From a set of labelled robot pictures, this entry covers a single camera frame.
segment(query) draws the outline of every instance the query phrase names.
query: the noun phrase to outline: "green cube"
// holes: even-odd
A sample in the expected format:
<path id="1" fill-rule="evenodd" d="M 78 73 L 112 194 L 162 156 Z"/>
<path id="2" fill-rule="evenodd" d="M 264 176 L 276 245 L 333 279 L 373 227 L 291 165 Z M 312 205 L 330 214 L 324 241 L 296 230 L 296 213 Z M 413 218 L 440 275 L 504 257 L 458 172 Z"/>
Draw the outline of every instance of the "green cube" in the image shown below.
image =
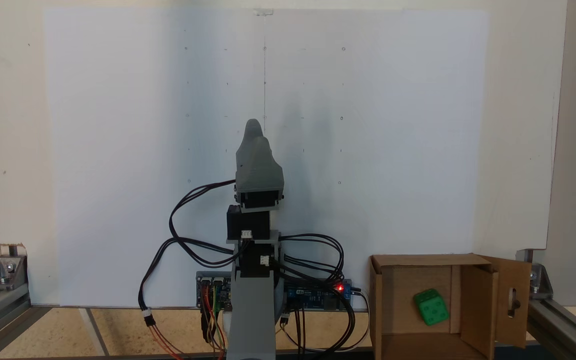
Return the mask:
<path id="1" fill-rule="evenodd" d="M 414 296 L 414 303 L 419 308 L 425 325 L 432 326 L 448 320 L 446 303 L 436 289 L 419 292 Z"/>

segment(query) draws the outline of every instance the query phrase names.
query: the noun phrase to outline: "circuit board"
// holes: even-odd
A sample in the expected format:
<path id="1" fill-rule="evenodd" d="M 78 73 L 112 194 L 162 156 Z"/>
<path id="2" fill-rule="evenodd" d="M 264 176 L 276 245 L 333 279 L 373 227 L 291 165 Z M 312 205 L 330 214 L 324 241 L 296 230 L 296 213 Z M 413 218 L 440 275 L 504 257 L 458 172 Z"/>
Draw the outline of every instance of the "circuit board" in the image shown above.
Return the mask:
<path id="1" fill-rule="evenodd" d="M 335 289 L 343 294 L 343 298 L 350 302 L 352 281 L 343 280 L 341 284 L 335 286 Z M 286 304 L 297 302 L 305 310 L 323 310 L 325 312 L 334 312 L 345 309 L 344 305 L 330 291 L 306 289 L 295 285 L 286 284 Z"/>
<path id="2" fill-rule="evenodd" d="M 201 308 L 201 289 L 208 287 L 208 300 L 217 311 L 222 309 L 232 309 L 231 304 L 231 272 L 228 271 L 197 271 L 196 273 L 196 307 Z M 337 291 L 343 294 L 343 297 L 351 301 L 352 281 L 343 280 L 336 285 Z M 325 312 L 334 312 L 343 310 L 344 305 L 339 299 L 329 291 L 313 290 L 304 287 L 286 284 L 284 291 L 285 301 L 289 303 L 298 302 L 306 310 L 320 310 Z"/>
<path id="3" fill-rule="evenodd" d="M 201 289 L 208 286 L 210 305 L 214 310 L 231 310 L 231 272 L 229 271 L 197 271 L 196 275 L 196 307 L 201 308 Z"/>

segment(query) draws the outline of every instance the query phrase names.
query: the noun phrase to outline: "cardboard box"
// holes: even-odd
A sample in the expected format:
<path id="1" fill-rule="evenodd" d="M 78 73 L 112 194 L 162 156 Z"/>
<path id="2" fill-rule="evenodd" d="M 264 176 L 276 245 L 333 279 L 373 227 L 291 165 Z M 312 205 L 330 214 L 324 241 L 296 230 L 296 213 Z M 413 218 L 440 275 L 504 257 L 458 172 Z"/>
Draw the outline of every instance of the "cardboard box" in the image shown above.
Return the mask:
<path id="1" fill-rule="evenodd" d="M 489 359 L 526 346 L 531 264 L 480 256 L 370 256 L 375 360 Z M 413 296 L 437 289 L 450 318 L 427 326 Z"/>

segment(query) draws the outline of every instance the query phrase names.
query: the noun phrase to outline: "blue circuit board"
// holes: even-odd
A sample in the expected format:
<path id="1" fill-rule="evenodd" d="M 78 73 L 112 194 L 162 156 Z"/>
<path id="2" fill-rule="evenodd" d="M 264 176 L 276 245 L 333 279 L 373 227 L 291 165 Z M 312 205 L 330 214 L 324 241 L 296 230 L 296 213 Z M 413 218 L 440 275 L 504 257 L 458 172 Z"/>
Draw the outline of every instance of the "blue circuit board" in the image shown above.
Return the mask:
<path id="1" fill-rule="evenodd" d="M 335 286 L 335 288 L 343 294 L 343 297 L 350 301 L 352 296 L 351 292 L 352 282 L 349 279 L 343 280 L 342 283 Z M 323 310 L 326 312 L 334 312 L 336 310 L 343 310 L 344 305 L 339 301 L 330 291 L 306 289 L 299 286 L 290 284 L 285 285 L 286 303 L 297 302 L 306 310 Z"/>

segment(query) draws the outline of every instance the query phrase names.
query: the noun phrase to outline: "floor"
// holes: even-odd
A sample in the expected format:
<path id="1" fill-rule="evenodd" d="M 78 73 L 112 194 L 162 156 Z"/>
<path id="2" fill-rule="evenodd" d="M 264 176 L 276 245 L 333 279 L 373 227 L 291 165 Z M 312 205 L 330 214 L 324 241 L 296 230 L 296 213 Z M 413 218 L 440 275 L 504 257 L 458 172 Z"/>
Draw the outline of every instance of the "floor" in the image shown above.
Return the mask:
<path id="1" fill-rule="evenodd" d="M 569 310 L 576 314 L 576 307 Z M 212 348 L 204 342 L 199 328 L 198 310 L 155 310 L 160 330 L 187 353 L 204 353 Z M 94 309 L 99 330 L 111 355 L 160 354 L 159 347 L 144 325 L 139 310 Z M 309 312 L 308 346 L 326 347 L 345 329 L 343 313 Z M 294 336 L 294 321 L 288 326 Z M 368 325 L 368 316 L 359 314 L 351 342 L 358 340 Z M 283 333 L 278 333 L 277 347 L 292 349 Z M 370 338 L 363 344 L 370 345 Z M 0 358 L 30 358 L 97 355 L 77 309 L 53 309 L 0 353 Z"/>

